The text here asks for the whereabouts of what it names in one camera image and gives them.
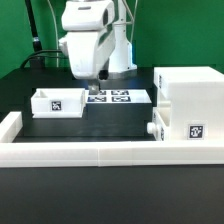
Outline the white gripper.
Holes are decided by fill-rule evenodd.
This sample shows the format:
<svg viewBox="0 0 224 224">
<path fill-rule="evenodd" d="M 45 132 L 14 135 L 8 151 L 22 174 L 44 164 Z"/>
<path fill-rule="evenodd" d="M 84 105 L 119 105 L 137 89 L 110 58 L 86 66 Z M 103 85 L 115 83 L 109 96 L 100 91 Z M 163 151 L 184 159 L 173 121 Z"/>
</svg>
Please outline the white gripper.
<svg viewBox="0 0 224 224">
<path fill-rule="evenodd" d="M 59 46 L 75 78 L 93 79 L 88 81 L 91 95 L 99 93 L 97 78 L 115 49 L 114 19 L 113 0 L 68 0 L 62 14 L 67 34 Z"/>
</svg>

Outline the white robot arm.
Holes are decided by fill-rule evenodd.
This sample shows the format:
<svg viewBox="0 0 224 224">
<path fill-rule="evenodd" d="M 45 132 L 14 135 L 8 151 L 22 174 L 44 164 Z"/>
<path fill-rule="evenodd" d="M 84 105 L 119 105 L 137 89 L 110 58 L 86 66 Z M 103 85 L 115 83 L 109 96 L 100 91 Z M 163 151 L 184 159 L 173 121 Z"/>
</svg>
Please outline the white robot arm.
<svg viewBox="0 0 224 224">
<path fill-rule="evenodd" d="M 76 79 L 88 81 L 91 94 L 108 76 L 135 70 L 126 26 L 134 23 L 126 0 L 68 0 L 61 18 L 66 35 L 59 47 Z"/>
</svg>

